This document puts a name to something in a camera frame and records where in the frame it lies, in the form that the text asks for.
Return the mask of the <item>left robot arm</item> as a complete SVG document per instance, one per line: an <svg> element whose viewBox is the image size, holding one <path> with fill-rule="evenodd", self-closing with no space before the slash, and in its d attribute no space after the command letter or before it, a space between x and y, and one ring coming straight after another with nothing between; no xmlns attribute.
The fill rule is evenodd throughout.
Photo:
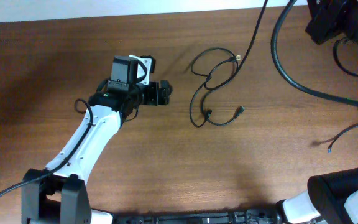
<svg viewBox="0 0 358 224"><path fill-rule="evenodd" d="M140 105L167 105L168 81L150 81L151 56L115 56L111 75L84 102L78 129L44 170L29 169L22 188L22 223L112 223L109 212L91 208L87 183L109 140L134 119Z"/></svg>

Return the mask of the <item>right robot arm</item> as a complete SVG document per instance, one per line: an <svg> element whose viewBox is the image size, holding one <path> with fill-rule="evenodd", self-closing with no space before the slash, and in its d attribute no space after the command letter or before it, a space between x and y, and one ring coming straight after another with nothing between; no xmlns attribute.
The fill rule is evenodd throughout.
<svg viewBox="0 0 358 224"><path fill-rule="evenodd" d="M299 84L282 67L277 50L278 35L295 3L295 0L288 2L272 32L270 48L278 73L291 86L304 93L358 108L358 101L312 90ZM320 45L344 34L345 41L358 45L358 1L308 1L307 4L311 20L305 31L314 43ZM334 145L343 134L355 128L358 128L358 123L343 129L328 139L328 143ZM283 220L288 223L311 223L316 220L326 223L358 223L358 168L310 177L307 190L280 201L278 209Z"/></svg>

